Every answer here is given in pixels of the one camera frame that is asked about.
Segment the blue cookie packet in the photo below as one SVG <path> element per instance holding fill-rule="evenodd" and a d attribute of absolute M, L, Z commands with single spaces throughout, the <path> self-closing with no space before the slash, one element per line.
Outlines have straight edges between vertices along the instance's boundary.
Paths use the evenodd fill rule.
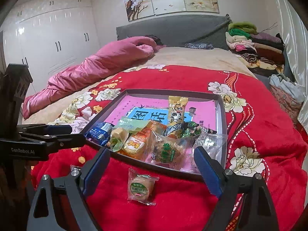
<path fill-rule="evenodd" d="M 110 140 L 113 127 L 114 125 L 110 123 L 97 123 L 89 131 L 86 132 L 85 137 L 100 146 L 106 146 Z"/>

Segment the round green label pastry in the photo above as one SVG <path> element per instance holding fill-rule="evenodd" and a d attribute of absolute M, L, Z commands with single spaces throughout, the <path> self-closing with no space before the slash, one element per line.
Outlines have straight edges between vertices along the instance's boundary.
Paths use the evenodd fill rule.
<path fill-rule="evenodd" d="M 127 195 L 128 201 L 136 201 L 147 206 L 155 206 L 151 195 L 158 177 L 139 174 L 132 168 L 128 170 Z"/>

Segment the orange snack packet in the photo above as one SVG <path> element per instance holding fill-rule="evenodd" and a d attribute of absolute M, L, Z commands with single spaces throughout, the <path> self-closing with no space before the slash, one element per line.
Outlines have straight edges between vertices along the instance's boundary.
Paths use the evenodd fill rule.
<path fill-rule="evenodd" d="M 153 133 L 164 134 L 166 127 L 166 125 L 158 121 L 150 120 L 149 124 L 143 130 L 128 137 L 118 153 L 144 161 L 147 156 L 147 151 L 151 148 L 154 140 Z"/>

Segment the small dark chocolate packet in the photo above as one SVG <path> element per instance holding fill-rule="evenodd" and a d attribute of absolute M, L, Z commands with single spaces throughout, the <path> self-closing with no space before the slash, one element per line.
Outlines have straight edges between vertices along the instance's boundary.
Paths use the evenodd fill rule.
<path fill-rule="evenodd" d="M 214 135 L 217 134 L 217 131 L 204 127 L 204 126 L 202 127 L 202 130 L 207 134 L 214 134 Z"/>

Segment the clear nut pastry packet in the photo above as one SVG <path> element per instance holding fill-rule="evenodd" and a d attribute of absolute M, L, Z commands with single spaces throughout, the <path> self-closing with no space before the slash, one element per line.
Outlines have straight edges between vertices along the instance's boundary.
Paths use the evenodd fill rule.
<path fill-rule="evenodd" d="M 145 153 L 145 162 L 180 170 L 186 161 L 187 152 L 192 148 L 194 142 L 194 137 L 174 139 L 152 131 L 151 143 Z"/>

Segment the green foil candy packet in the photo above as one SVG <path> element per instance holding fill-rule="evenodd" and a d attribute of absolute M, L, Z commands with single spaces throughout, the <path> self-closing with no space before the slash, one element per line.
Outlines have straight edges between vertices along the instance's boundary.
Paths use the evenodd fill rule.
<path fill-rule="evenodd" d="M 205 130 L 194 121 L 184 122 L 181 138 L 198 137 Z"/>

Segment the yellow cartoon snack stick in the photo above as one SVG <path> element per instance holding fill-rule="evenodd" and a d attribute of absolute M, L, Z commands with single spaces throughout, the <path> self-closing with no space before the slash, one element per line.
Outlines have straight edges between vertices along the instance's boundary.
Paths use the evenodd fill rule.
<path fill-rule="evenodd" d="M 177 139 L 181 136 L 184 124 L 185 107 L 188 98 L 169 96 L 168 123 L 164 135 Z"/>

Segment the green clear pastry packet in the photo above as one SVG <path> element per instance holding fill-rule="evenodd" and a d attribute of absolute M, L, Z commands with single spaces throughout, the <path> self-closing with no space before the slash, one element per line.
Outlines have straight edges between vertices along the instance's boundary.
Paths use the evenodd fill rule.
<path fill-rule="evenodd" d="M 119 151 L 128 137 L 143 130 L 148 124 L 149 120 L 138 120 L 122 117 L 118 123 L 113 127 L 110 135 L 110 149 L 113 152 Z"/>

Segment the white wardrobe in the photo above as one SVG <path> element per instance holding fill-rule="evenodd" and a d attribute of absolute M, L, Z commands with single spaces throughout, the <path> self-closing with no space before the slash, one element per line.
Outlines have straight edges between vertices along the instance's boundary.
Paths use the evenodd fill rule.
<path fill-rule="evenodd" d="M 91 0 L 31 0 L 16 5 L 1 30 L 5 62 L 28 66 L 28 95 L 100 48 Z"/>

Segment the floral fabric basket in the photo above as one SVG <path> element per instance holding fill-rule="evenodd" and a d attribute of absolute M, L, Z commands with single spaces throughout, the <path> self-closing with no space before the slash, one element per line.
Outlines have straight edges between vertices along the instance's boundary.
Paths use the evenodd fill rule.
<path fill-rule="evenodd" d="M 273 85 L 270 85 L 270 91 L 278 101 L 281 109 L 289 115 L 293 125 L 296 126 L 299 123 L 298 114 L 303 103 L 298 102 L 292 96 Z"/>

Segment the pink blue book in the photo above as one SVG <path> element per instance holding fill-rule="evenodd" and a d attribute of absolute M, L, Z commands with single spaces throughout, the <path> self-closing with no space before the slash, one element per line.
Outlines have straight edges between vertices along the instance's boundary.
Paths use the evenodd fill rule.
<path fill-rule="evenodd" d="M 185 107 L 184 122 L 194 121 L 200 127 L 207 127 L 212 130 L 217 129 L 217 111 L 214 100 L 197 101 L 189 98 Z M 168 97 L 161 99 L 150 98 L 149 95 L 129 95 L 126 94 L 118 104 L 107 115 L 104 122 L 114 126 L 122 117 L 138 120 L 154 120 L 167 125 L 168 123 Z M 193 161 L 193 149 L 187 152 L 187 158 L 180 171 L 186 173 L 198 173 L 198 169 Z"/>

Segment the beige bed sheet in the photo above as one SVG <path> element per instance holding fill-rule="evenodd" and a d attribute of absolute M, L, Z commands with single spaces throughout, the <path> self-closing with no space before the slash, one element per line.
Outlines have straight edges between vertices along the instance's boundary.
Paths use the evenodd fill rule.
<path fill-rule="evenodd" d="M 206 49 L 188 49 L 180 47 L 166 47 L 160 49 L 151 59 L 144 63 L 140 63 L 137 68 L 153 66 L 155 68 L 163 65 L 179 65 L 191 66 L 212 70 L 234 71 L 240 74 L 245 74 L 255 78 L 255 75 L 249 71 L 240 59 L 224 49 L 215 48 L 212 50 Z M 22 119 L 22 124 L 46 124 L 54 121 L 61 115 L 62 111 L 77 96 L 87 92 L 89 89 L 97 86 L 98 83 L 89 85 L 80 91 L 70 94 L 44 109 L 31 115 L 28 119 Z"/>

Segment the grey headboard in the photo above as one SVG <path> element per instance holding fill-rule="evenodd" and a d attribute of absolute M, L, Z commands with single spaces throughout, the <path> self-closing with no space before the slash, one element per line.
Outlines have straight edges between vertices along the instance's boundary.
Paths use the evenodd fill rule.
<path fill-rule="evenodd" d="M 154 35 L 168 47 L 208 43 L 228 50 L 225 32 L 232 22 L 229 15 L 177 15 L 139 21 L 116 28 L 117 39 Z"/>

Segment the folded clothes stack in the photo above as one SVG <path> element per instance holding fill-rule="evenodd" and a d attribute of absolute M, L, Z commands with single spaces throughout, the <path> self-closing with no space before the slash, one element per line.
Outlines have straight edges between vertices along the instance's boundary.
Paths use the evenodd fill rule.
<path fill-rule="evenodd" d="M 285 69 L 285 44 L 280 36 L 258 32 L 250 22 L 230 23 L 226 44 L 241 62 L 254 74 L 270 77 Z"/>

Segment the dark patterned cloth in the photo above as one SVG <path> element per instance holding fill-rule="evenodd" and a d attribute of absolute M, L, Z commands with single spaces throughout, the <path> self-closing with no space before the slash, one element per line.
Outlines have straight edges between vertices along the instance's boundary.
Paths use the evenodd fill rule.
<path fill-rule="evenodd" d="M 213 45 L 210 43 L 187 43 L 184 46 L 188 49 L 206 49 L 206 50 L 212 50 L 214 49 Z"/>

